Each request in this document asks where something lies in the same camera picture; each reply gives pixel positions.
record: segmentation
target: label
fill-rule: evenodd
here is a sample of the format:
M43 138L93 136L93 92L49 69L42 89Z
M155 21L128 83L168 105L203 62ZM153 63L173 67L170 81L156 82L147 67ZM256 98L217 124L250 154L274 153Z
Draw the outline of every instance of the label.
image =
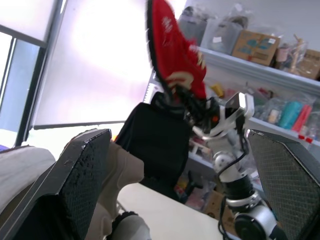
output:
M283 63L285 61L287 61L288 58L288 54L289 54L289 48L278 48L277 53L276 53L276 61Z
M237 3L236 5L234 5L235 9L238 11L238 12L241 12L242 11L242 6L240 3Z
M276 43L276 40L273 39L273 38L270 38L269 41L268 41L268 43L270 43L270 44L275 44L275 43Z
M221 38L220 36L214 37L214 38L212 39L212 42L213 42L214 44L221 43L221 42L222 42L222 38Z

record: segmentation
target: black cable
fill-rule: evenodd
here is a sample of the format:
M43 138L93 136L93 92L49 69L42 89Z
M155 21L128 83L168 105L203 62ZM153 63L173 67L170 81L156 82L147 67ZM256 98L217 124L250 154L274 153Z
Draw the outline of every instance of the black cable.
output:
M241 115L235 121L236 131L237 131L237 134L239 135L240 146L241 146L241 150L242 150L243 154L239 158L237 158L236 160L232 161L227 166L225 166L222 170L220 170L217 173L218 177L225 170L230 168L232 165L240 162L249 153L248 141L245 138L245 133L244 133L245 120L246 120L245 116ZM228 236L227 231L226 231L226 229L224 227L224 224L223 224L223 216L224 216L225 207L226 207L226 200L227 200L227 197L224 196L222 201L221 201L219 221L218 221L218 230L221 233L221 235L223 237L223 240L231 240L231 238Z
M218 222L218 230L221 233L223 240L231 240L230 237L227 234L227 231L225 229L224 223L223 223L223 216L225 212L225 207L226 207L226 196L223 197L220 205L220 213L219 213L219 222Z

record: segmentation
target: storage box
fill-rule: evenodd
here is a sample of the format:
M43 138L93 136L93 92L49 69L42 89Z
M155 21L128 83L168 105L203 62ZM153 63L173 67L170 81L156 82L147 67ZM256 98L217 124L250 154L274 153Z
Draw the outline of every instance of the storage box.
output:
M320 52L308 49L298 66L298 72L302 77L318 79L320 77Z
M210 217L219 220L220 216L220 205L221 201L223 199L224 195L213 191L211 193L211 196L207 202L206 207L204 208L204 213L209 215ZM225 207L223 218L222 218L223 226L225 230L234 235L237 236L236 230L235 230L235 222L234 222L234 215L231 212L231 210L228 208L228 206Z
M242 30L232 56L269 66L279 46L280 38Z

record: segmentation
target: beige cloth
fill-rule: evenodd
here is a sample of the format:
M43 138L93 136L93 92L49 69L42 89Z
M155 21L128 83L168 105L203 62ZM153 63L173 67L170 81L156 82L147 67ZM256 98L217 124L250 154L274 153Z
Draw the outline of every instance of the beige cloth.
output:
M0 214L8 203L54 164L43 148L25 146L0 152Z

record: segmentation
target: shoe sole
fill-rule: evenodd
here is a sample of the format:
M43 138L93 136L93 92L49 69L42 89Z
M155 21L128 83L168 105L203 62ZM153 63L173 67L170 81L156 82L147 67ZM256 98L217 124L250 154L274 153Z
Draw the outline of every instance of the shoe sole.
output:
M155 71L156 76L159 79L159 82L162 85L162 88L165 93L168 94L169 100L173 101L174 96L171 92L171 89L167 85L165 79L162 77L157 64L157 56L156 56L156 48L153 36L153 20L152 20L152 11L153 11L153 0L147 0L146 2L146 30L147 30L147 38L148 38L148 46L149 46L149 53L151 58L151 63L153 65L153 69Z

